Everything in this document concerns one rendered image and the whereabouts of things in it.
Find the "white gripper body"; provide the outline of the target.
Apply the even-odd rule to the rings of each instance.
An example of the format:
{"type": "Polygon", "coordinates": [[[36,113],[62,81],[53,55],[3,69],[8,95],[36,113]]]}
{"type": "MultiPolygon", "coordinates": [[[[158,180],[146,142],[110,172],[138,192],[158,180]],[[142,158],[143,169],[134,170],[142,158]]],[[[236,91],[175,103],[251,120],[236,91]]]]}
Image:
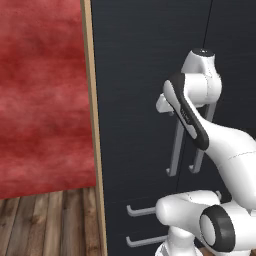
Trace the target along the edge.
{"type": "Polygon", "coordinates": [[[159,113],[168,113],[170,116],[174,114],[173,107],[168,103],[163,93],[160,94],[156,102],[156,109],[159,113]]]}

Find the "black fridge door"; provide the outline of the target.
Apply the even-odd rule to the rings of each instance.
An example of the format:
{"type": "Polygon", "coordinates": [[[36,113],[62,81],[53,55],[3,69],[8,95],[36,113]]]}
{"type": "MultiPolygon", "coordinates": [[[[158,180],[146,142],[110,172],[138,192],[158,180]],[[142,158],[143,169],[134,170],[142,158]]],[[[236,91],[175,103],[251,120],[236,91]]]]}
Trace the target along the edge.
{"type": "MultiPolygon", "coordinates": [[[[222,94],[213,122],[237,128],[256,138],[256,0],[213,0],[205,48],[216,54],[222,94]]],[[[193,174],[196,148],[184,132],[176,192],[219,191],[230,200],[213,162],[204,155],[199,173],[193,174]]]]}
{"type": "Polygon", "coordinates": [[[156,101],[203,44],[211,0],[92,0],[106,202],[160,196],[172,185],[175,118],[156,101]]]}

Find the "black fridge drawer front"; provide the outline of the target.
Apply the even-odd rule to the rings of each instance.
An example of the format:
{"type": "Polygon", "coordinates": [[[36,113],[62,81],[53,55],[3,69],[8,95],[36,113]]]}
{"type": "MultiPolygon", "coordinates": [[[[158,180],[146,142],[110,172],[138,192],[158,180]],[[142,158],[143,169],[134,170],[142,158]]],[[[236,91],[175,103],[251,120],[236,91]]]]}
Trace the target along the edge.
{"type": "Polygon", "coordinates": [[[153,235],[166,233],[167,227],[157,220],[155,214],[132,217],[128,214],[127,206],[130,205],[133,210],[151,208],[161,197],[174,193],[176,187],[173,184],[157,183],[147,186],[126,184],[123,187],[106,189],[104,195],[107,232],[117,235],[131,235],[135,232],[149,232],[153,235]]]}
{"type": "Polygon", "coordinates": [[[167,227],[121,234],[110,234],[107,236],[108,256],[154,256],[160,242],[140,247],[130,247],[127,244],[126,238],[129,237],[132,242],[135,242],[166,236],[167,234],[167,227]]]}

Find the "tan wooden side panel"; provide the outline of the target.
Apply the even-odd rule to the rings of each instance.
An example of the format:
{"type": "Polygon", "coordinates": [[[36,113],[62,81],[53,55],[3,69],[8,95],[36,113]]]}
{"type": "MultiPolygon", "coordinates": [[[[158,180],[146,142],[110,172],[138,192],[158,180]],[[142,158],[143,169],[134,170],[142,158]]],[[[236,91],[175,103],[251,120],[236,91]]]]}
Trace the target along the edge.
{"type": "Polygon", "coordinates": [[[84,55],[86,61],[88,97],[90,104],[90,120],[94,149],[94,164],[96,168],[96,205],[101,255],[108,256],[91,0],[80,0],[80,6],[82,12],[84,55]]]}

